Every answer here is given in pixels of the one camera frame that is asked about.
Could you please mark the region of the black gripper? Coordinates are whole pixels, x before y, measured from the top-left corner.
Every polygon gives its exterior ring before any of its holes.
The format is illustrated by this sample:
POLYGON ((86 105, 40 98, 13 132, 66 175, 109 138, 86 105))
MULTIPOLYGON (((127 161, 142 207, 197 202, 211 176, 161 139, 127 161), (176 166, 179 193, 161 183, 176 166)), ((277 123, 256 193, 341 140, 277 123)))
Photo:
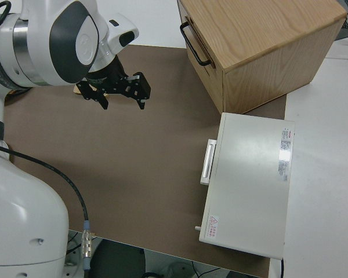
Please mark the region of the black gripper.
POLYGON ((118 56, 115 56, 106 67, 95 72, 89 72, 86 76, 87 81, 78 82, 76 87, 85 100, 98 102, 103 109, 107 109, 108 101, 100 90, 104 89, 110 92, 123 79, 123 95, 134 99, 139 108, 144 109, 146 101, 150 98, 151 87, 142 72, 128 76, 118 56))

